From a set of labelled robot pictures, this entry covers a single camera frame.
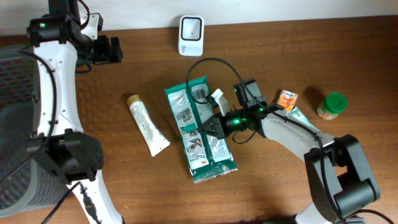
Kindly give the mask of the orange tissue pack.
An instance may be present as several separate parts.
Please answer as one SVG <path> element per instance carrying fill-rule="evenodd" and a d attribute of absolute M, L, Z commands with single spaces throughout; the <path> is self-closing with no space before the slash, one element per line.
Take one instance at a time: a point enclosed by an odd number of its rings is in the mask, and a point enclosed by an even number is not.
<path fill-rule="evenodd" d="M 277 100 L 277 103 L 283 106 L 287 111 L 292 111 L 298 96 L 299 95 L 297 93 L 282 90 Z"/>

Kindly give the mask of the teal wipes pouch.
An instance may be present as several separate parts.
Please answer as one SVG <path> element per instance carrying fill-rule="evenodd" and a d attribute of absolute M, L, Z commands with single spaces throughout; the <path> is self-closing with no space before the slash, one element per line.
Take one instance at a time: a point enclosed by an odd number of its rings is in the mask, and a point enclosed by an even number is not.
<path fill-rule="evenodd" d="M 316 128 L 308 119 L 307 117 L 299 110 L 298 107 L 295 107 L 292 111 L 287 113 L 287 117 L 290 119 L 295 118 L 296 120 L 300 121 L 304 125 L 316 130 L 318 133 L 320 130 Z"/>

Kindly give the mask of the white cream tube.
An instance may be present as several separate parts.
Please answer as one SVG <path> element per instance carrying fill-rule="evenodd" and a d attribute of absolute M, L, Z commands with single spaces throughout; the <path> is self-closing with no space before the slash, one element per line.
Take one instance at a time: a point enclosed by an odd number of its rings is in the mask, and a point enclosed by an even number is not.
<path fill-rule="evenodd" d="M 144 137 L 152 157 L 158 155 L 170 145 L 169 140 L 157 129 L 152 122 L 145 104 L 139 95 L 127 98 L 126 103 L 137 126 Z"/>

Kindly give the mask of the green lid jar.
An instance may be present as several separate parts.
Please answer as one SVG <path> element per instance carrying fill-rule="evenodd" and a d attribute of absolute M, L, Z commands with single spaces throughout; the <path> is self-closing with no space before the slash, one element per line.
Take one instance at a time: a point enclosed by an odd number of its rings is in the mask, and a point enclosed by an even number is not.
<path fill-rule="evenodd" d="M 317 107 L 317 115 L 325 120 L 335 119 L 348 106 L 348 100 L 342 93 L 330 93 Z"/>

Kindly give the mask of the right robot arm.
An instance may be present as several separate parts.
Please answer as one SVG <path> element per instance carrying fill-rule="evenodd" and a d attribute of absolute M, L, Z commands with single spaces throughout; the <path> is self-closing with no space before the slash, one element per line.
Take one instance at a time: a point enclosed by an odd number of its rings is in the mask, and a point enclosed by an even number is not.
<path fill-rule="evenodd" d="M 220 112 L 198 132 L 224 139 L 250 129 L 287 148 L 305 163 L 311 204 L 286 223 L 362 223 L 357 216 L 379 200 L 380 188 L 364 154 L 352 135 L 340 138 L 307 126 L 277 103 L 267 104 L 255 80 L 234 86 L 240 110 L 230 110 L 221 90 L 206 96 Z"/>

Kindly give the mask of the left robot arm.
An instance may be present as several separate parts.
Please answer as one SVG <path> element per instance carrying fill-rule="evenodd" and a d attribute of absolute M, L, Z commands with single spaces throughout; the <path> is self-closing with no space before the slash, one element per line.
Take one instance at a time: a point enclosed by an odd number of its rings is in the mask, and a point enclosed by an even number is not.
<path fill-rule="evenodd" d="M 101 35 L 103 18 L 83 1 L 50 1 L 27 34 L 39 69 L 40 113 L 27 143 L 31 158 L 76 196 L 90 223 L 122 223 L 103 179 L 104 152 L 86 134 L 76 102 L 80 66 L 119 63 L 120 41 Z"/>

